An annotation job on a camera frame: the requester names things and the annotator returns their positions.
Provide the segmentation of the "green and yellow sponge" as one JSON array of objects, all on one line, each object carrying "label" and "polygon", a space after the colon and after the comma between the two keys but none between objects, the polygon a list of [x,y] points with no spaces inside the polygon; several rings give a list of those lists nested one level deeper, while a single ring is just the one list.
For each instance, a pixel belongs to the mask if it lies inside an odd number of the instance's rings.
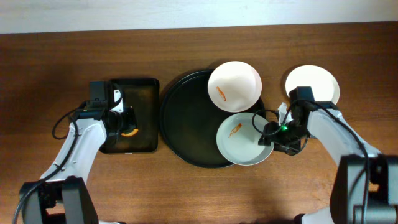
[{"label": "green and yellow sponge", "polygon": [[124,136],[124,137],[131,137],[131,136],[137,134],[138,131],[139,131],[139,130],[138,130],[137,128],[134,128],[134,129],[124,129],[124,130],[121,131],[121,136]]}]

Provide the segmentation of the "grey plate with sauce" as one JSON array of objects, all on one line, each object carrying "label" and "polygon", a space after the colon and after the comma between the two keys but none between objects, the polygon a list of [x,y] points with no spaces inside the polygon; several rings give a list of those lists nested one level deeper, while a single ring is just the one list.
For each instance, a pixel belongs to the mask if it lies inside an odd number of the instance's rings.
[{"label": "grey plate with sauce", "polygon": [[237,113],[226,118],[218,128],[216,145],[221,155],[241,166],[252,166],[266,160],[274,145],[260,146],[261,134],[252,125],[253,113]]}]

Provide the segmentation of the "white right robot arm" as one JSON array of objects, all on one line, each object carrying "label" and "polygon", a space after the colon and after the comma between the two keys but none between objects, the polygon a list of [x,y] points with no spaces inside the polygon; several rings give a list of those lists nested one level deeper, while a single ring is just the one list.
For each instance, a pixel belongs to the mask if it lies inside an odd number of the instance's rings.
[{"label": "white right robot arm", "polygon": [[338,166],[329,206],[295,223],[397,223],[397,156],[369,145],[330,101],[294,100],[287,114],[291,121],[280,115],[280,123],[264,125],[259,145],[293,156],[313,137]]}]

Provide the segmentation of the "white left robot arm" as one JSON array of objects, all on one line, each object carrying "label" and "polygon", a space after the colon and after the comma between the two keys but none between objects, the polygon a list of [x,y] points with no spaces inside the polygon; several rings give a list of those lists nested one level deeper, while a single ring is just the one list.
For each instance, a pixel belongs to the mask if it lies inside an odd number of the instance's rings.
[{"label": "white left robot arm", "polygon": [[19,192],[13,223],[101,223],[86,187],[94,159],[108,139],[137,133],[133,108],[118,85],[101,87],[94,97],[67,112],[69,130],[60,152],[35,182]]}]

